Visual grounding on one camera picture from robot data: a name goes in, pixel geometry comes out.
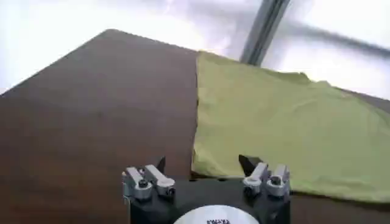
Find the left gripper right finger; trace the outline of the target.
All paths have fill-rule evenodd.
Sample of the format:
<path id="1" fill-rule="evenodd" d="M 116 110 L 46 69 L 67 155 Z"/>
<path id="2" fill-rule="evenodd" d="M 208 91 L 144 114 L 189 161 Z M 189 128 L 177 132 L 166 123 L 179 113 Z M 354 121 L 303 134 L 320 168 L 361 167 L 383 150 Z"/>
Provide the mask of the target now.
<path id="1" fill-rule="evenodd" d="M 274 170 L 269 170 L 268 163 L 257 157 L 239 155 L 238 160 L 245 175 L 242 182 L 248 197 L 255 197 L 264 189 L 269 195 L 277 198 L 290 194 L 288 166 L 279 164 Z"/>

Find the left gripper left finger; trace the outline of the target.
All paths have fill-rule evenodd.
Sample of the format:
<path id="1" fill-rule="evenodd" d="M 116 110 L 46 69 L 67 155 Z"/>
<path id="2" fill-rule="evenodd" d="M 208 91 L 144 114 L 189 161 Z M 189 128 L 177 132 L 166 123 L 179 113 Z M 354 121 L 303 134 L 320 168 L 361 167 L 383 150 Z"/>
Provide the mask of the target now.
<path id="1" fill-rule="evenodd" d="M 163 156 L 156 165 L 126 167 L 121 174 L 123 198 L 146 201 L 152 198 L 153 191 L 160 197 L 173 198 L 176 182 L 165 175 L 165 165 L 166 158 Z"/>

